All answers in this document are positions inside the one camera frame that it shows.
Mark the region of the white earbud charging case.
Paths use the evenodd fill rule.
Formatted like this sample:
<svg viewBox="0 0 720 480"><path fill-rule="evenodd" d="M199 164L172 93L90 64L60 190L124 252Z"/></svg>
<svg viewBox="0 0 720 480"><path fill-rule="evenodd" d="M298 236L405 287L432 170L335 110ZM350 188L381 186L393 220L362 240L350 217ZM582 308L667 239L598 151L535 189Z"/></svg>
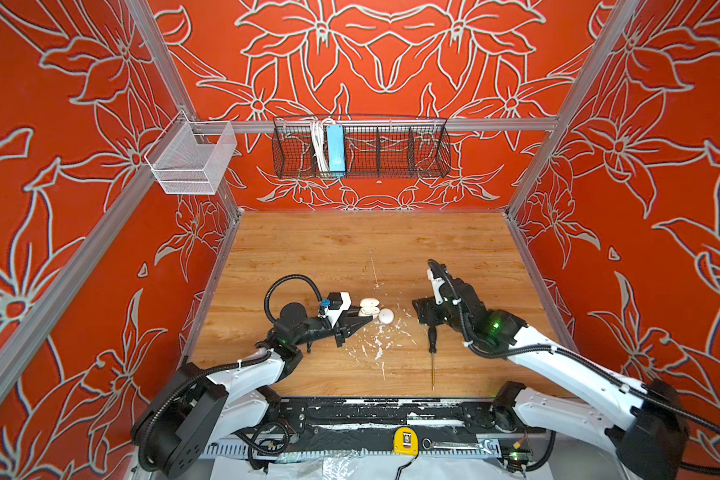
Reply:
<svg viewBox="0 0 720 480"><path fill-rule="evenodd" d="M389 308L382 308L380 301L376 298L362 299L359 314L363 317L378 320L383 325L390 325L395 320L394 312Z"/></svg>

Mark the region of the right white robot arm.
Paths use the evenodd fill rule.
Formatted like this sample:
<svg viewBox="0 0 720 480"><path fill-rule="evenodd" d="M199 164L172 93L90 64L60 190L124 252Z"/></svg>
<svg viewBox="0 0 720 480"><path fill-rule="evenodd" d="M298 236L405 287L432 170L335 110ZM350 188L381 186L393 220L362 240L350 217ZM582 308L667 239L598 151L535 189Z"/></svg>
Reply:
<svg viewBox="0 0 720 480"><path fill-rule="evenodd" d="M719 436L720 426L685 410L671 385L618 374L563 347L520 317L487 308L470 284L437 262L430 262L427 277L432 296L412 303L421 324L447 326L473 354L509 360L575 397L554 400L519 382L507 382L493 403L499 427L521 423L586 442L615 455L640 479L674 479L680 471L720 477L720 467L684 461L690 424Z"/></svg>

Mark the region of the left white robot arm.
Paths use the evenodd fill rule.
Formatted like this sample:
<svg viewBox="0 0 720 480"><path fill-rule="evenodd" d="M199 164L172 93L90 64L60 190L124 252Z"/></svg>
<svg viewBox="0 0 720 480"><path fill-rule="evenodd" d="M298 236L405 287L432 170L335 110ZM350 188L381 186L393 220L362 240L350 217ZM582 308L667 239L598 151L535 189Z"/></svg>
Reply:
<svg viewBox="0 0 720 480"><path fill-rule="evenodd" d="M208 444L261 424L272 403L263 389L295 370L302 345L330 338L342 346L379 313L374 299L359 306L344 298L336 306L323 300L314 317L292 302L271 320L253 355L206 369L181 366L131 428L139 467L170 479L182 475Z"/></svg>

